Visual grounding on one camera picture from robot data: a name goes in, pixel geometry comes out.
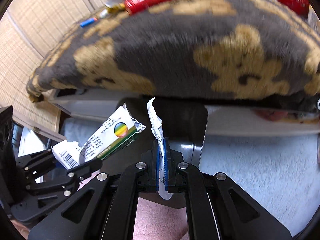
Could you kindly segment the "white paper scrap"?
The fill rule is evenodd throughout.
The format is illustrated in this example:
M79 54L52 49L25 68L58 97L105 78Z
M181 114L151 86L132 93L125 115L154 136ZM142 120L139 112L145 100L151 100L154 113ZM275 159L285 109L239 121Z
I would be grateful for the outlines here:
M168 143L164 139L162 120L157 115L153 106L153 102L156 98L152 98L147 103L147 110L149 119L151 122L151 131L157 141L156 151L156 181L157 192L163 200L169 200L172 197L172 193L168 192L169 187L169 168L168 168Z

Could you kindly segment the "black trash bin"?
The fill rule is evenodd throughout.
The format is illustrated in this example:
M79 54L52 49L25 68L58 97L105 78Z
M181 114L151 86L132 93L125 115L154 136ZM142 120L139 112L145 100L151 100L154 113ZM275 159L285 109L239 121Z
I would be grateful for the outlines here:
M101 172L111 176L121 174L125 168L141 160L141 155L153 146L154 136L147 111L149 98L124 98L119 105L126 105L130 114L146 129L128 146L116 151L103 161ZM206 132L208 112L204 105L189 103L184 99L156 98L153 106L162 120L163 134L170 149L181 152L187 163L199 166Z

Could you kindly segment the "grey bear pattern blanket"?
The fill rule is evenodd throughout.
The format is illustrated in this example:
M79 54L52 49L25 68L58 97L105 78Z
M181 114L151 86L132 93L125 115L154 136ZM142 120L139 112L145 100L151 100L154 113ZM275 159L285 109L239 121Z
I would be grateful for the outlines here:
M175 0L75 25L27 83L51 89L253 99L319 93L319 35L274 0Z

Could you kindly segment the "small blue battery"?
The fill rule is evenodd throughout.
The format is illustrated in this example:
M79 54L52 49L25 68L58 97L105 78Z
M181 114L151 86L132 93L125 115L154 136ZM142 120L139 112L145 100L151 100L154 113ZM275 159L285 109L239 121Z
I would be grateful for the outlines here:
M97 20L98 20L98 19L97 19L96 17L88 18L88 19L86 19L85 21L82 21L82 22L80 23L80 27L81 27L81 28L87 27L87 26L89 26L89 25L97 22Z

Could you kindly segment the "white green snack wrapper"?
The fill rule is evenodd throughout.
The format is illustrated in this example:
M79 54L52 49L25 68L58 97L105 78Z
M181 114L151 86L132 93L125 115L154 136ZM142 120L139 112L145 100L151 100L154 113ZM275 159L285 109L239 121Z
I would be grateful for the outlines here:
M80 147L78 142L64 140L52 147L55 159L70 170L92 159L105 159L143 132L145 125L131 116L122 105Z

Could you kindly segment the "woven bamboo folding screen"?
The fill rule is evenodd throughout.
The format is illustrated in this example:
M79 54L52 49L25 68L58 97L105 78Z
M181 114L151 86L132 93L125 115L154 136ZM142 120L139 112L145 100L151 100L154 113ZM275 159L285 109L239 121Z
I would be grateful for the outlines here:
M13 0L1 19L1 106L11 105L16 123L57 135L60 110L31 103L29 75L75 22L103 0Z

